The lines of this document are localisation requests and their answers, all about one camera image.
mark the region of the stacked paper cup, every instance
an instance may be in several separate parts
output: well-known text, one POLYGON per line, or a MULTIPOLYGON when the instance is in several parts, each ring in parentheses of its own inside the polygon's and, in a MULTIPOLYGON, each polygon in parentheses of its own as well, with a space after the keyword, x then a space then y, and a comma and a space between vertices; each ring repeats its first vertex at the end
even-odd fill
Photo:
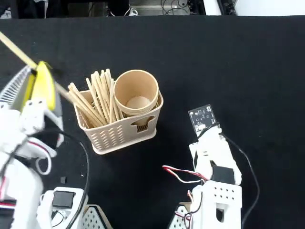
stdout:
MULTIPOLYGON (((159 86, 150 73, 130 70, 116 80, 114 99, 127 116, 143 115, 151 111, 158 100, 159 86)), ((147 124, 148 118, 138 120, 137 125, 147 124)))

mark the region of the black table surface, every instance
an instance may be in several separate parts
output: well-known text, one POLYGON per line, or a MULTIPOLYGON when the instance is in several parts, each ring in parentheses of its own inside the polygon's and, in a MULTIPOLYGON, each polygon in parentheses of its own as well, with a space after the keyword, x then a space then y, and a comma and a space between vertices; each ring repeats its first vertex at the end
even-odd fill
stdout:
MULTIPOLYGON (((261 196, 245 228, 303 228, 305 161, 305 17, 138 17, 0 20, 0 30, 35 61, 62 70, 56 80, 87 89, 85 77, 110 68, 114 78, 144 69, 159 82, 164 106, 157 135, 104 156, 93 152, 73 106, 62 101, 64 128, 90 148, 89 202, 114 228, 166 228, 193 185, 162 165, 192 169, 195 134, 188 110, 211 104, 224 133, 250 157, 261 196)), ((1 88, 24 65, 0 44, 1 88)), ((245 159, 242 214, 256 188, 245 159)), ((83 187, 81 149, 65 142, 46 189, 83 187)))

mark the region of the utensil holder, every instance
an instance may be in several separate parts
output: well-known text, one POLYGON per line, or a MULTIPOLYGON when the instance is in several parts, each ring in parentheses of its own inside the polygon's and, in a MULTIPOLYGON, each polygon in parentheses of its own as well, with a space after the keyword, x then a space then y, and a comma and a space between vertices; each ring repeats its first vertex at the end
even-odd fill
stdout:
MULTIPOLYGON (((93 102, 90 91, 80 92, 85 99, 93 102)), ((92 124, 87 117, 75 105, 75 113, 79 127, 85 132, 92 143, 93 150, 97 154, 107 154, 109 152, 133 145, 135 143, 153 138, 156 133, 156 125, 161 107, 163 106, 163 97, 159 91, 159 97, 156 106, 146 114, 131 116, 114 123, 104 126, 90 128, 92 124), (149 118, 146 125, 137 126, 136 121, 149 118)))

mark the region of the wire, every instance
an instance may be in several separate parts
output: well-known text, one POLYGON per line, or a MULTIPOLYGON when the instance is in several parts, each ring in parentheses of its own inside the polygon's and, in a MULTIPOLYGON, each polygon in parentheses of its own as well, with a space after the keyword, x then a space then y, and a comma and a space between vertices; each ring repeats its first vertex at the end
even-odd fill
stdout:
POLYGON ((207 132, 209 129, 211 129, 212 127, 217 126, 217 125, 219 125, 219 122, 215 122, 215 123, 213 123, 212 125, 208 126, 207 128, 203 129, 203 130, 200 132, 200 134, 198 135, 197 140, 199 140, 199 138, 200 138, 205 132, 207 132))
POLYGON ((185 11, 187 14, 189 13, 186 9, 177 7, 177 8, 173 8, 173 9, 168 10, 168 11, 166 12, 165 15, 168 15, 168 13, 169 13, 170 11, 174 11, 174 10, 183 10, 183 11, 185 11))
POLYGON ((170 174, 174 175, 180 182, 185 183, 185 184, 201 182, 201 180, 185 181, 185 180, 182 180, 176 173, 174 173, 170 169, 166 169, 166 171, 169 172, 170 174))
POLYGON ((166 0, 164 0, 164 2, 162 4, 162 0, 160 0, 160 5, 161 5, 161 8, 162 8, 162 15, 164 15, 164 11, 165 11, 165 9, 164 9, 165 2, 166 2, 166 0))
POLYGON ((38 158, 36 161, 35 161, 35 165, 36 165, 36 169, 37 171, 41 174, 41 175, 48 175, 50 172, 51 172, 51 169, 52 169, 52 160, 51 160, 51 156, 50 156, 50 153, 48 152, 48 150, 39 145, 38 143, 36 142, 31 142, 31 141, 28 141, 28 143, 30 143, 31 145, 34 145, 34 146, 37 146, 39 147, 40 149, 42 149, 42 151, 44 152, 46 158, 47 158, 47 161, 48 161, 48 167, 46 169, 45 172, 43 172, 40 168, 40 165, 39 165, 39 162, 42 160, 42 158, 38 158))
POLYGON ((0 208, 5 209, 15 209, 15 204, 8 204, 8 203, 0 203, 0 208))
POLYGON ((173 2, 174 2, 175 0, 172 0, 172 2, 171 2, 171 10, 172 10, 172 12, 173 12, 173 2))
POLYGON ((184 215, 180 214, 178 211, 175 211, 175 215, 181 218, 184 218, 184 215))
POLYGON ((63 214, 62 214, 62 213, 60 213, 59 211, 57 211, 57 213, 61 214, 62 218, 61 218, 61 221, 60 221, 58 224, 56 224, 56 225, 52 226, 52 228, 54 228, 54 227, 56 227, 56 226, 60 225, 60 224, 63 222, 63 219, 65 218, 65 217, 63 216, 63 214))
POLYGON ((192 196, 192 194, 191 194, 191 191, 190 191, 190 190, 187 190, 187 195, 188 195, 188 197, 191 199, 191 202, 193 203, 193 202, 194 202, 194 200, 193 200, 193 196, 192 196))
POLYGON ((86 156, 86 161, 87 161, 87 174, 86 174, 86 183, 85 183, 85 187, 84 187, 84 192, 82 194, 82 197, 81 197, 81 202, 76 210, 76 213, 74 214, 74 216, 72 217, 71 221, 69 222, 68 226, 66 227, 66 229, 71 229, 73 223, 75 222, 76 218, 78 217, 78 215, 80 214, 80 212, 82 211, 82 208, 83 208, 83 204, 85 202, 85 199, 86 199, 86 196, 88 194, 88 189, 89 189, 89 174, 90 174, 90 163, 89 163, 89 155, 88 155, 88 151, 86 150, 86 147, 84 146, 83 142, 78 140, 77 138, 75 138, 74 136, 64 132, 64 131, 61 131, 59 129, 50 129, 50 130, 42 130, 40 132, 37 132, 33 135, 31 135, 31 137, 35 137, 36 135, 39 135, 39 134, 46 134, 46 133, 58 133, 58 134, 62 134, 66 137, 68 137, 70 140, 74 141, 74 142, 77 142, 83 149, 84 151, 84 154, 86 156))
POLYGON ((16 156, 17 152, 19 151, 20 147, 23 146, 26 142, 28 141, 27 138, 25 138, 22 143, 20 145, 17 145, 17 147, 15 148, 15 150, 13 150, 13 152, 10 153, 9 158, 7 159, 7 161, 4 163, 4 165, 2 166, 1 170, 0 170, 0 178, 1 181, 3 181, 4 178, 4 174, 5 171, 7 169, 7 166, 9 165, 10 161, 12 160, 13 157, 16 156))
POLYGON ((190 170, 185 170, 185 169, 177 169, 177 168, 174 168, 172 166, 162 166, 162 168, 165 169, 165 171, 169 172, 170 174, 174 175, 180 182, 182 183, 185 183, 185 184, 190 184, 190 183, 198 183, 198 182, 201 182, 203 180, 203 182, 205 182, 207 179, 201 175, 200 173, 197 173, 197 172, 193 172, 193 171, 190 171, 190 170), (185 181, 185 180, 182 180, 175 172, 173 172, 172 170, 174 171, 181 171, 181 172, 186 172, 186 173, 189 173, 189 174, 192 174, 192 175, 195 175, 199 178, 201 178, 200 180, 194 180, 194 181, 185 181))
POLYGON ((196 212, 199 211, 199 209, 200 209, 200 207, 201 207, 202 199, 203 199, 203 193, 201 192, 200 204, 199 204, 197 210, 195 210, 195 211, 190 211, 190 212, 188 212, 188 213, 186 213, 186 214, 184 215, 184 218, 183 218, 183 219, 184 219, 184 225, 185 225, 185 228, 186 228, 186 229, 189 229, 189 228, 190 228, 190 224, 191 224, 191 221, 190 221, 189 226, 188 226, 188 227, 186 226, 186 221, 185 221, 185 220, 186 220, 187 215, 193 216, 193 214, 195 214, 196 212))
POLYGON ((15 148, 15 150, 13 150, 13 152, 11 152, 11 154, 9 155, 9 158, 7 159, 7 161, 5 162, 5 164, 3 165, 3 167, 1 168, 0 170, 0 177, 1 177, 1 180, 3 180, 4 178, 4 174, 5 174, 5 171, 7 169, 7 166, 8 164, 10 163, 11 159, 13 157, 16 156, 17 152, 19 151, 19 149, 24 146, 24 144, 28 141, 28 138, 29 137, 36 137, 37 135, 40 135, 40 134, 47 134, 47 133, 58 133, 58 134, 62 134, 66 137, 68 137, 70 140, 78 143, 83 151, 84 151, 84 154, 86 156, 86 162, 87 162, 87 175, 86 175, 86 183, 85 183, 85 187, 84 187, 84 191, 83 191, 83 194, 81 196, 81 201, 80 201, 80 205, 78 206, 77 210, 76 210, 76 213, 74 214, 74 216, 72 217, 71 221, 69 222, 68 226, 66 227, 66 229, 71 229, 73 223, 75 222, 76 218, 78 217, 78 215, 80 214, 82 208, 83 208, 83 204, 85 202, 85 199, 86 199, 86 196, 88 194, 88 189, 89 189, 89 174, 90 174, 90 163, 89 163, 89 155, 88 155, 88 151, 86 150, 86 147, 84 146, 83 142, 78 140, 77 138, 75 138, 74 136, 62 131, 62 130, 59 130, 59 129, 49 129, 49 130, 42 130, 42 131, 39 131, 37 133, 34 133, 32 135, 28 135, 27 138, 25 138, 21 144, 17 145, 17 147, 15 148))
POLYGON ((244 157, 247 159, 247 162, 249 164, 249 167, 250 167, 250 170, 251 170, 251 173, 252 173, 252 176, 253 176, 253 179, 255 181, 255 184, 256 184, 256 188, 257 188, 257 193, 256 193, 256 197, 252 203, 252 205, 250 206, 250 208, 247 210, 247 212, 245 213, 244 217, 243 217, 243 220, 242 220, 242 229, 244 228, 244 225, 245 225, 245 222, 248 218, 248 216, 250 215, 251 211, 254 209, 254 207, 256 206, 257 202, 258 202, 258 199, 259 199, 259 195, 260 195, 260 192, 261 192, 261 189, 260 189, 260 186, 259 186, 259 183, 258 183, 258 180, 257 180, 257 177, 255 175, 255 172, 252 168, 252 165, 251 165, 251 162, 247 156, 247 154, 234 142, 232 141, 230 138, 228 138, 226 135, 224 135, 223 133, 221 133, 221 135, 227 140, 229 141, 235 148, 237 148, 239 150, 239 152, 242 153, 242 155, 244 155, 244 157))

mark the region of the electronic component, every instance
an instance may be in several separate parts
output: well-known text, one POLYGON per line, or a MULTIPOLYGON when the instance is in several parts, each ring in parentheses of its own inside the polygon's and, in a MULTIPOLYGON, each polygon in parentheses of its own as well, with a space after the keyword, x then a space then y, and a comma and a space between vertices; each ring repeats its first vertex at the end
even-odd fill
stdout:
POLYGON ((61 184, 65 184, 67 182, 67 177, 61 177, 61 184))
POLYGON ((72 208, 74 195, 74 192, 55 191, 53 207, 72 208))
POLYGON ((189 116, 197 135, 216 122, 211 105, 205 105, 189 111, 189 116))

